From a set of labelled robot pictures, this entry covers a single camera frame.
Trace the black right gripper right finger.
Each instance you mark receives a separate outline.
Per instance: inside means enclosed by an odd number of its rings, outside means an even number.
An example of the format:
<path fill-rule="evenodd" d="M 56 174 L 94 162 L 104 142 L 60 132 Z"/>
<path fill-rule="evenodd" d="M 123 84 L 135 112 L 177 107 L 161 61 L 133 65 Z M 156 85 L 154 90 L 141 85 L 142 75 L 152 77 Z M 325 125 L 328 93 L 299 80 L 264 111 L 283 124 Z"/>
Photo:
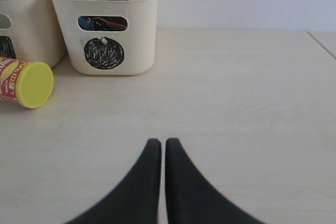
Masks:
<path fill-rule="evenodd" d="M 165 199 L 168 223 L 262 223 L 224 197 L 177 138 L 166 141 Z"/>

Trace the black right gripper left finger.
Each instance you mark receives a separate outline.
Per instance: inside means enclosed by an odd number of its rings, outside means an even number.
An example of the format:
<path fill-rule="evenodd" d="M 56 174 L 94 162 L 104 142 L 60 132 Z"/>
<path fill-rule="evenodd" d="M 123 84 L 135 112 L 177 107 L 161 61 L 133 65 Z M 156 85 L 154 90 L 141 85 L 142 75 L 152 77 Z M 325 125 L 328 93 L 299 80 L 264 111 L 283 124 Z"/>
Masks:
<path fill-rule="evenodd" d="M 161 142 L 146 145 L 125 177 L 99 202 L 69 223 L 158 223 Z"/>

